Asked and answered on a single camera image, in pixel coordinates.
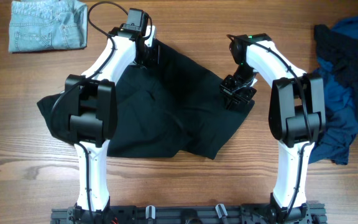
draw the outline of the blue fabric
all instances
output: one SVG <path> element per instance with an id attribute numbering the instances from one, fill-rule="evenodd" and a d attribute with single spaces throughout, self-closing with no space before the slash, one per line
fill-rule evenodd
<path id="1" fill-rule="evenodd" d="M 13 1 L 8 51 L 86 47 L 87 11 L 77 0 Z"/>
<path id="2" fill-rule="evenodd" d="M 358 16 L 338 22 L 332 31 L 358 39 Z M 326 107 L 326 129 L 310 155 L 309 163 L 331 159 L 336 164 L 346 165 L 349 160 L 349 146 L 358 133 L 354 90 L 343 87 L 335 80 L 334 65 L 318 57 L 318 72 L 324 82 Z"/>

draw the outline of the floor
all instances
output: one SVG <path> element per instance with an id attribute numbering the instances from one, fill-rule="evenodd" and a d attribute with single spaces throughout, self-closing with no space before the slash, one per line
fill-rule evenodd
<path id="1" fill-rule="evenodd" d="M 358 15 L 358 1 L 119 1 L 148 12 L 157 37 L 224 78 L 236 64 L 226 34 L 268 33 L 296 66 L 317 66 L 313 25 L 332 26 Z M 9 54 L 10 1 L 0 0 L 0 223 L 49 223 L 51 208 L 72 206 L 79 191 L 73 147 L 52 138 L 36 102 L 63 90 L 106 45 L 89 27 L 84 50 Z M 124 14 L 112 6 L 93 11 L 104 30 Z M 108 159 L 113 205 L 226 205 L 268 202 L 277 173 L 277 142 L 267 114 L 270 89 L 259 77 L 254 109 L 215 160 L 180 152 L 172 159 Z M 358 138 L 349 165 L 310 165 L 308 200 L 326 204 L 329 223 L 358 223 Z"/>

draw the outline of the black garment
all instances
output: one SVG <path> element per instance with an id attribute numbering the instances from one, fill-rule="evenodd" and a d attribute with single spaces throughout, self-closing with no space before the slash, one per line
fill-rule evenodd
<path id="1" fill-rule="evenodd" d="M 108 156 L 173 157 L 185 150 L 214 159 L 254 102 L 241 113 L 226 110 L 219 90 L 222 79 L 165 44 L 157 44 L 159 65 L 129 66 L 116 85 L 118 124 Z M 57 98 L 48 96 L 37 103 L 46 121 Z"/>
<path id="2" fill-rule="evenodd" d="M 317 55 L 333 64 L 335 80 L 352 87 L 358 122 L 358 40 L 333 32 L 325 25 L 314 27 Z"/>

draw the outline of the wooden floor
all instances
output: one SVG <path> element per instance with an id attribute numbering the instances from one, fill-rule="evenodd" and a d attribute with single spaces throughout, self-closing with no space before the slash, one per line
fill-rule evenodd
<path id="1" fill-rule="evenodd" d="M 358 15 L 358 1 L 119 1 L 148 12 L 157 37 L 224 78 L 236 65 L 226 34 L 268 33 L 296 66 L 314 70 L 313 25 Z M 0 0 L 0 223 L 49 223 L 51 208 L 72 206 L 79 192 L 73 147 L 52 138 L 36 102 L 63 90 L 69 74 L 96 60 L 106 37 L 89 27 L 84 50 L 9 54 L 11 3 Z M 92 18 L 104 30 L 124 14 L 100 6 Z M 113 205 L 226 205 L 268 202 L 278 148 L 267 122 L 270 89 L 260 78 L 256 105 L 215 160 L 178 153 L 173 159 L 108 159 Z M 308 200 L 326 204 L 329 223 L 358 223 L 358 138 L 348 166 L 310 165 Z"/>

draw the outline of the folded blue jeans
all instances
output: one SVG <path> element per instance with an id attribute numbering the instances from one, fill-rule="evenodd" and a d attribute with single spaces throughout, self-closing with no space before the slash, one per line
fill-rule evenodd
<path id="1" fill-rule="evenodd" d="M 13 1 L 9 52 L 86 47 L 87 11 L 77 0 Z"/>

